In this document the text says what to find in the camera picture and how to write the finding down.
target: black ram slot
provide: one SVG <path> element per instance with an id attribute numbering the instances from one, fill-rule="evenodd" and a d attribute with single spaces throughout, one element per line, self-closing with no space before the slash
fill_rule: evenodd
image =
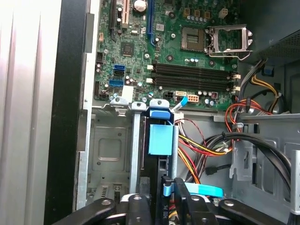
<path id="1" fill-rule="evenodd" d="M 154 77 L 157 86 L 178 87 L 195 90 L 226 91 L 231 88 L 231 83 L 214 80 L 199 80 L 199 78 L 169 77 L 156 74 Z"/>
<path id="2" fill-rule="evenodd" d="M 214 70 L 214 69 L 201 69 L 197 67 L 186 67 L 170 64 L 154 64 L 154 73 L 166 74 L 171 76 L 185 76 L 185 77 L 200 77 L 206 79 L 228 80 L 232 77 L 231 72 Z"/>

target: cable tie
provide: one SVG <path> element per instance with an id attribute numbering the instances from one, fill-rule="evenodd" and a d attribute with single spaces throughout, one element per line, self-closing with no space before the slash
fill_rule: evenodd
<path id="1" fill-rule="evenodd" d="M 223 131 L 223 132 L 222 132 L 222 136 L 223 136 L 223 140 L 224 140 L 224 141 L 226 140 L 226 139 L 225 139 L 225 135 L 226 135 L 226 134 L 225 134 L 225 132 Z"/>

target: black cable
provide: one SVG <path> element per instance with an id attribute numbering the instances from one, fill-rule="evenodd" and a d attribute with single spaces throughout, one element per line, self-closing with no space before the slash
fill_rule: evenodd
<path id="1" fill-rule="evenodd" d="M 219 142 L 223 141 L 223 139 L 250 141 L 252 144 L 257 146 L 265 157 L 275 166 L 287 188 L 289 190 L 291 189 L 291 163 L 281 151 L 266 143 L 264 140 L 245 133 L 228 133 L 225 135 L 219 135 L 207 145 L 207 148 L 212 148 Z"/>

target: metal frame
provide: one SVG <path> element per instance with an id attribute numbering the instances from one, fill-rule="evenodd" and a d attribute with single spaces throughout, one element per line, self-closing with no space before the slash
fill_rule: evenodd
<path id="1" fill-rule="evenodd" d="M 61 0 L 0 2 L 0 220 L 44 222 Z"/>

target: blue sata port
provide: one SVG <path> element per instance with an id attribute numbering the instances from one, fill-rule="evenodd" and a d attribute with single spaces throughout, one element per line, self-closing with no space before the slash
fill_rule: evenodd
<path id="1" fill-rule="evenodd" d="M 124 65 L 114 65 L 113 69 L 114 69 L 114 71 L 125 72 L 125 66 Z"/>
<path id="2" fill-rule="evenodd" d="M 122 80 L 109 80 L 108 85 L 110 87 L 123 87 L 124 86 L 124 81 Z"/>

